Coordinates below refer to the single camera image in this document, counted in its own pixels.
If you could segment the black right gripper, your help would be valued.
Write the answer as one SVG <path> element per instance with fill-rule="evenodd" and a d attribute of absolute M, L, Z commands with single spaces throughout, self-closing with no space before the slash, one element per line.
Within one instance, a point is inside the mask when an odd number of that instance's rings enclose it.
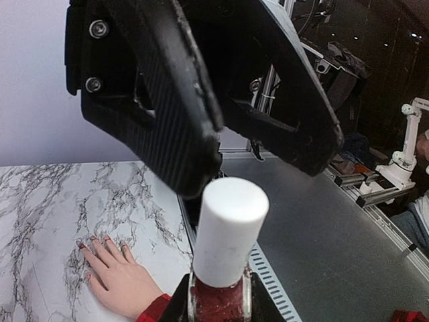
<path fill-rule="evenodd" d="M 250 103 L 287 26 L 276 1 L 71 1 L 66 88 L 81 91 L 87 121 L 192 198 L 221 165 L 221 110 Z"/>

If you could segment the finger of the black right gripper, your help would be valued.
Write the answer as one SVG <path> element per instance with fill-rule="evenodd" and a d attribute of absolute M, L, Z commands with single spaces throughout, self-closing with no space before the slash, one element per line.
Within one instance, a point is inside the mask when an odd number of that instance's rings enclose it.
<path fill-rule="evenodd" d="M 286 96 L 268 116 L 252 106 L 224 99 L 227 127 L 309 176 L 320 174 L 343 142 L 329 100 L 309 63 L 285 9 L 274 1 L 239 1 L 235 26 L 250 36 L 278 74 Z"/>

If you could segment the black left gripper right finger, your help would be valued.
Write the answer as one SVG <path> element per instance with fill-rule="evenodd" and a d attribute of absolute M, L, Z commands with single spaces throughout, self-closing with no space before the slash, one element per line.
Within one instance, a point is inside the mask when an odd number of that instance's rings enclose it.
<path fill-rule="evenodd" d="M 251 273 L 251 321 L 252 322 L 284 322 L 274 301 L 263 285 L 259 275 Z"/>

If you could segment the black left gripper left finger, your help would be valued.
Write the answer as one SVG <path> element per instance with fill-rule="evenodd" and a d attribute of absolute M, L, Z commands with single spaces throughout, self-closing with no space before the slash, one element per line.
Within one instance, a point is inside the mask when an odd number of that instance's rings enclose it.
<path fill-rule="evenodd" d="M 188 322 L 188 287 L 190 275 L 185 274 L 158 322 Z"/>

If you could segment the red glitter nail polish bottle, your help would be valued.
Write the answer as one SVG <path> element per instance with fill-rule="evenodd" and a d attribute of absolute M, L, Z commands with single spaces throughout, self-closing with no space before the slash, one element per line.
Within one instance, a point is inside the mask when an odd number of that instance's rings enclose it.
<path fill-rule="evenodd" d="M 187 315 L 189 321 L 251 320 L 251 271 L 247 266 L 240 280 L 226 288 L 215 288 L 201 282 L 190 273 Z"/>

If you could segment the white nail polish cap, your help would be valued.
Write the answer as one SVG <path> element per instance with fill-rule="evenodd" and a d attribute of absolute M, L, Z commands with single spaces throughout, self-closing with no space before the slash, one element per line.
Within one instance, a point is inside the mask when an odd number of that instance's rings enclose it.
<path fill-rule="evenodd" d="M 203 190 L 192 269 L 205 285 L 236 284 L 267 213 L 262 188 L 237 177 L 218 178 Z"/>

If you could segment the red black plaid sleeve forearm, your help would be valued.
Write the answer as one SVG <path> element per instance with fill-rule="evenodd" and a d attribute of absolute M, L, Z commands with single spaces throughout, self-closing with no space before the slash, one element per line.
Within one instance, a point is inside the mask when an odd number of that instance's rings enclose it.
<path fill-rule="evenodd" d="M 135 322 L 157 322 L 166 310 L 171 296 L 163 294 L 155 299 L 151 305 L 140 314 Z"/>

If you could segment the person's bare hand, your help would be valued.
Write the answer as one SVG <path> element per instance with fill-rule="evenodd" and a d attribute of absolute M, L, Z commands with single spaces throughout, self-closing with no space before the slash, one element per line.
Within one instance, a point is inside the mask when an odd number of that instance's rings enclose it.
<path fill-rule="evenodd" d="M 86 279 L 96 298 L 112 312 L 136 320 L 164 292 L 149 272 L 135 261 L 129 246 L 117 247 L 106 236 L 90 238 L 92 249 L 78 244 L 92 269 Z"/>

